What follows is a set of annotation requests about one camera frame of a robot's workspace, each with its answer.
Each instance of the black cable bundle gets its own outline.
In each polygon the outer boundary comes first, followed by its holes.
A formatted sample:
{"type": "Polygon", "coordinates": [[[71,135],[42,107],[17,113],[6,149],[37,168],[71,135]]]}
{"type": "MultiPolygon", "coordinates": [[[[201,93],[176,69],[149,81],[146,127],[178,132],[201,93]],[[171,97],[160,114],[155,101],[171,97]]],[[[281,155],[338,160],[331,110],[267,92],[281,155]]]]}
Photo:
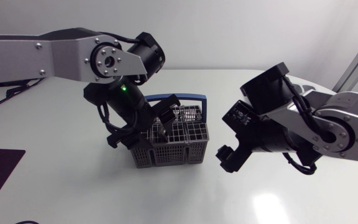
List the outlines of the black cable bundle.
{"type": "Polygon", "coordinates": [[[38,85],[40,82],[42,82],[42,80],[44,80],[44,79],[45,78],[40,78],[38,81],[36,81],[32,85],[19,86],[19,87],[8,90],[6,92],[6,97],[4,99],[0,100],[0,104],[11,99],[14,96],[17,96],[17,95],[31,89],[32,87],[34,87],[34,86],[38,85]]]}
{"type": "MultiPolygon", "coordinates": [[[[303,96],[301,96],[296,90],[295,87],[291,84],[291,81],[287,77],[283,77],[285,84],[289,87],[290,91],[293,94],[292,101],[294,102],[296,108],[299,111],[300,116],[302,117],[303,121],[306,125],[315,133],[317,133],[321,139],[329,139],[329,136],[322,130],[319,123],[313,118],[312,110],[310,108],[310,104],[303,96]]],[[[310,165],[310,168],[305,166],[301,166],[296,163],[291,156],[287,153],[283,153],[284,157],[287,159],[288,163],[291,164],[294,168],[300,171],[302,174],[312,175],[316,171],[317,167],[316,164],[313,163],[310,165]]]]}

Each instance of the black cable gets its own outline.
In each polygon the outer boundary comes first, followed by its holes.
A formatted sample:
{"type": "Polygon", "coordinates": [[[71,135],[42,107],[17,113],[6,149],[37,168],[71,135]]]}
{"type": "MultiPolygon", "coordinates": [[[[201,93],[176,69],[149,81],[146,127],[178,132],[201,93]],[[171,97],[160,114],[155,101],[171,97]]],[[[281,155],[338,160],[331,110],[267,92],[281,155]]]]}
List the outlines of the black cable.
{"type": "Polygon", "coordinates": [[[18,222],[16,224],[39,224],[39,223],[37,223],[35,221],[21,221],[21,222],[18,222]]]}
{"type": "Polygon", "coordinates": [[[114,37],[117,40],[127,42],[129,44],[138,44],[138,43],[140,43],[140,40],[138,40],[138,39],[130,39],[130,38],[126,38],[126,37],[123,37],[123,36],[120,36],[120,35],[117,35],[117,34],[112,34],[112,33],[109,33],[109,32],[100,32],[100,33],[109,35],[111,37],[114,37]]]}
{"type": "Polygon", "coordinates": [[[320,124],[315,120],[312,114],[312,110],[310,108],[308,100],[301,96],[296,90],[295,87],[292,85],[291,81],[288,77],[283,77],[285,84],[289,87],[291,93],[293,94],[292,101],[294,102],[296,108],[300,116],[302,117],[303,121],[306,125],[318,134],[322,140],[329,141],[330,137],[327,135],[327,132],[324,132],[320,124]]]}
{"type": "MultiPolygon", "coordinates": [[[[293,94],[292,101],[295,104],[296,108],[298,109],[299,115],[302,117],[305,124],[312,131],[318,134],[322,140],[328,140],[329,136],[326,134],[326,132],[323,131],[320,124],[313,117],[312,110],[308,100],[305,97],[301,96],[295,90],[295,87],[292,85],[288,77],[283,77],[283,80],[285,84],[289,87],[291,93],[293,94]]],[[[291,164],[298,171],[300,171],[302,174],[312,175],[317,169],[315,163],[312,163],[312,165],[310,165],[310,168],[307,168],[305,166],[301,166],[298,163],[296,163],[287,152],[284,152],[283,155],[287,159],[288,163],[291,164]]]]}
{"type": "Polygon", "coordinates": [[[44,79],[45,79],[45,78],[40,78],[40,79],[39,79],[38,81],[36,81],[34,84],[29,85],[25,90],[22,90],[22,91],[19,91],[19,92],[17,92],[17,93],[14,93],[14,94],[12,94],[9,98],[4,98],[4,99],[0,100],[0,104],[3,103],[3,102],[5,102],[5,101],[7,101],[7,100],[10,100],[10,99],[11,99],[12,97],[14,97],[14,96],[17,96],[17,95],[19,95],[19,94],[21,94],[21,93],[23,93],[23,92],[25,92],[25,91],[31,89],[32,87],[34,87],[34,86],[38,85],[40,82],[42,82],[42,80],[44,80],[44,79]]]}
{"type": "Polygon", "coordinates": [[[312,164],[310,165],[310,168],[307,168],[305,166],[301,166],[298,163],[296,163],[291,156],[289,155],[289,153],[287,152],[283,152],[284,157],[287,159],[288,163],[291,164],[295,169],[297,169],[299,172],[301,172],[302,174],[305,175],[312,175],[314,174],[314,172],[316,171],[317,167],[316,164],[312,164]]]}
{"type": "Polygon", "coordinates": [[[137,112],[135,112],[134,125],[131,128],[119,128],[119,127],[117,127],[117,126],[115,126],[115,125],[110,123],[110,121],[109,121],[109,115],[110,115],[109,114],[109,108],[108,108],[106,102],[104,102],[101,106],[98,106],[98,112],[99,112],[100,118],[102,119],[102,122],[106,125],[106,128],[110,133],[114,133],[114,132],[117,132],[117,133],[130,133],[130,132],[133,132],[135,130],[135,126],[137,124],[137,112]]]}

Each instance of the screw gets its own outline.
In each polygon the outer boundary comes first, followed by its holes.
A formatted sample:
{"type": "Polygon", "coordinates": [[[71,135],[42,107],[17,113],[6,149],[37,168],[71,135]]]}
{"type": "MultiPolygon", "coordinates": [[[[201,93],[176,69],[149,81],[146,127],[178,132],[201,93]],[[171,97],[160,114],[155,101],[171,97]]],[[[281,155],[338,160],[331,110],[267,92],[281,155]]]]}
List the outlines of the screw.
{"type": "Polygon", "coordinates": [[[38,49],[38,50],[41,49],[41,48],[42,48],[42,44],[36,43],[35,48],[38,49]]]}

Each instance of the round joint plate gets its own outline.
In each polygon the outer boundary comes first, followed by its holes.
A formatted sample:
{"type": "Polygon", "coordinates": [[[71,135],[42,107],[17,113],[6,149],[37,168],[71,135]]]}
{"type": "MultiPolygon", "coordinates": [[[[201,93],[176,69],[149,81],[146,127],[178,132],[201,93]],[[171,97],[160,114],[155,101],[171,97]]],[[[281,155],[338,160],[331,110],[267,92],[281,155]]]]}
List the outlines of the round joint plate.
{"type": "Polygon", "coordinates": [[[105,77],[111,77],[117,75],[118,69],[115,65],[118,62],[117,52],[118,49],[105,46],[98,49],[96,56],[94,58],[96,63],[96,69],[100,74],[103,74],[105,77]]]}

